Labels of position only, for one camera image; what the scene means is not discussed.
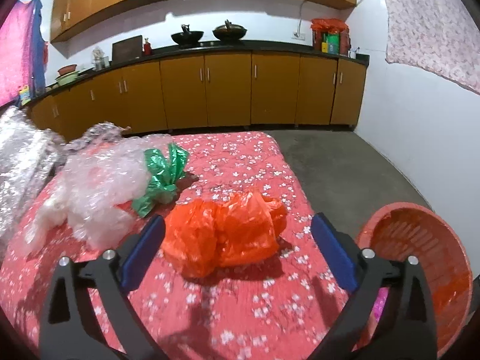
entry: bowl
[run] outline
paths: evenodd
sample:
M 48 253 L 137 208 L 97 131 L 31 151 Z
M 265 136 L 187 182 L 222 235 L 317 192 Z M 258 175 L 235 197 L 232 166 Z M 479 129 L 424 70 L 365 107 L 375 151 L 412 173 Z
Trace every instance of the bowl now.
M 64 74 L 63 76 L 57 77 L 55 81 L 57 81 L 58 85 L 62 86 L 65 84 L 72 83 L 78 77 L 78 71 L 72 71 L 70 73 Z
M 202 38 L 203 31 L 189 31 L 189 32 L 178 32 L 172 34 L 172 39 L 176 44 L 180 46 L 186 46 L 189 44 L 196 44 Z
M 77 68 L 77 65 L 75 64 L 69 64 L 68 66 L 61 67 L 58 69 L 58 75 L 59 76 L 64 76 L 65 74 L 72 73 L 75 71 Z
M 247 30 L 245 28 L 222 28 L 213 30 L 213 36 L 221 41 L 237 41 L 245 36 Z

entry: blue gripper pad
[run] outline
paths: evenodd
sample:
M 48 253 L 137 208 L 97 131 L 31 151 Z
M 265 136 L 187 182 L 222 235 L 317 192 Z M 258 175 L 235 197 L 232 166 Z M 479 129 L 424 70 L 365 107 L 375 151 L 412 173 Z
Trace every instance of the blue gripper pad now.
M 155 215 L 145 225 L 137 243 L 119 268 L 120 285 L 125 293 L 140 287 L 164 237 L 165 221 L 160 215 Z
M 349 293 L 354 292 L 359 283 L 357 280 L 357 264 L 352 261 L 353 253 L 347 253 L 339 239 L 345 241 L 347 234 L 339 233 L 323 213 L 316 214 L 311 220 L 310 232 L 313 240 L 322 252 L 338 285 Z

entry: green plastic bag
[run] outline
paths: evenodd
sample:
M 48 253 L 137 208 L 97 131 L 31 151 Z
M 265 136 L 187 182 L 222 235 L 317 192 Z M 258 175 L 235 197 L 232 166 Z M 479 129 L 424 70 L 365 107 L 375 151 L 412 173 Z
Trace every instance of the green plastic bag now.
M 156 203 L 168 204 L 177 194 L 175 183 L 185 176 L 185 165 L 188 161 L 188 151 L 174 143 L 169 144 L 170 158 L 163 156 L 159 149 L 144 151 L 145 163 L 152 174 L 145 195 L 131 202 L 131 207 L 144 218 L 153 210 Z

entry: electrical outlet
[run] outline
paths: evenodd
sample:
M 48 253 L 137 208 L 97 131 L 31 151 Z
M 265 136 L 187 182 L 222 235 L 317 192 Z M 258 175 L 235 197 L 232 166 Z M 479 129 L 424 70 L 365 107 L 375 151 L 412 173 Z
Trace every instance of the electrical outlet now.
M 305 40 L 305 34 L 303 32 L 296 33 L 294 32 L 292 35 L 292 39 L 297 39 L 299 41 L 304 41 Z

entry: bubble wrap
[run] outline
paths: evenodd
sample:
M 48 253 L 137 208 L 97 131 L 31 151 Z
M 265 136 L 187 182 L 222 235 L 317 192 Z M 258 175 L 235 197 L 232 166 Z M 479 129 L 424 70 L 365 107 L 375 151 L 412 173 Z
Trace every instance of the bubble wrap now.
M 61 142 L 14 106 L 0 117 L 0 261 L 19 220 L 61 159 Z
M 90 128 L 67 144 L 68 160 L 56 187 L 27 225 L 23 255 L 36 254 L 47 233 L 67 220 L 73 236 L 91 249 L 114 248 L 132 229 L 135 216 L 117 205 L 145 194 L 151 174 L 144 150 L 167 152 L 170 135 L 123 139 L 111 123 Z

